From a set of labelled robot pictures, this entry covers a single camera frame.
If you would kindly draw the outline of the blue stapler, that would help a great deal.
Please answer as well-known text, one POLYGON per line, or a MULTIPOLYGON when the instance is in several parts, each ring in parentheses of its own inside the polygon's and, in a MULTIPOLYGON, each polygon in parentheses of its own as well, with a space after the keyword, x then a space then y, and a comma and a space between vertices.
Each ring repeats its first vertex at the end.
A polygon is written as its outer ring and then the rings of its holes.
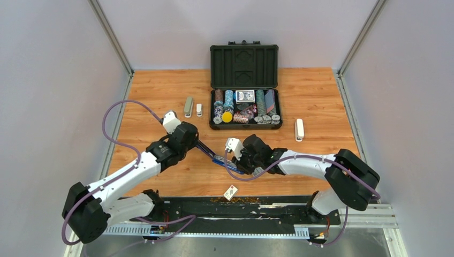
POLYGON ((244 174, 243 172, 241 172, 237 169, 236 165, 233 162, 226 160, 224 157, 222 157, 220 155, 217 155, 208 146, 206 146, 202 141, 199 141, 196 147, 198 149, 200 149, 203 153, 205 153, 214 163, 221 165, 221 166, 224 166, 224 164, 227 163, 227 166, 231 171, 236 172, 240 175, 244 174))

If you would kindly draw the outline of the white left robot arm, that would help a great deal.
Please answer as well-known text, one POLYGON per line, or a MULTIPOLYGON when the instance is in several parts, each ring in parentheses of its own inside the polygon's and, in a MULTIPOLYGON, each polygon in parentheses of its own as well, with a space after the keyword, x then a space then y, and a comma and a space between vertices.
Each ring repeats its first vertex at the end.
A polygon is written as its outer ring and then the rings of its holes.
POLYGON ((87 244, 122 221, 145 216, 151 221, 160 220, 164 207, 158 203, 158 195, 153 190, 145 190, 132 198, 122 196, 142 181, 182 161, 198 142, 197 127, 181 122, 172 133, 152 142, 134 161, 108 177, 87 186, 81 182, 72 185, 62 212, 64 243, 75 245, 66 238, 67 227, 77 235, 78 242, 87 244))

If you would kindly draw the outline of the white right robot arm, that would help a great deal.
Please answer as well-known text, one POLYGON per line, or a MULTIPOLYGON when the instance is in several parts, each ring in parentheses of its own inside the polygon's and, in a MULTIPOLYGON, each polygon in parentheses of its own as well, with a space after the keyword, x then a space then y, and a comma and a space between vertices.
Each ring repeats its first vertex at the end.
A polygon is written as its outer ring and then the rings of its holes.
POLYGON ((379 174, 348 149, 328 155, 298 153, 271 148, 252 134, 244 141, 228 138, 225 151, 233 153, 232 163, 250 179, 269 173, 325 180, 329 189, 314 192, 305 210, 307 219, 315 224, 340 208, 364 211, 371 200, 381 197, 376 190, 379 174))

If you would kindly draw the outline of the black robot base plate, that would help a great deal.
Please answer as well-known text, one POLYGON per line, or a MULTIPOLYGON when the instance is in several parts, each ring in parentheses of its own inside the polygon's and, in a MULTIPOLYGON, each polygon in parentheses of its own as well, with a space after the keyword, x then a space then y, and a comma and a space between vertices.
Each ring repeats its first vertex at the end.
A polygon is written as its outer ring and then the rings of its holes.
POLYGON ((235 231, 283 231, 291 225, 309 225, 324 230, 327 225, 341 224, 337 211, 332 211, 328 218, 312 221, 306 213, 309 199, 308 195, 236 196, 231 201, 224 197, 166 197, 145 219, 172 222, 195 215, 195 220, 187 227, 206 224, 210 232, 231 228, 235 231))

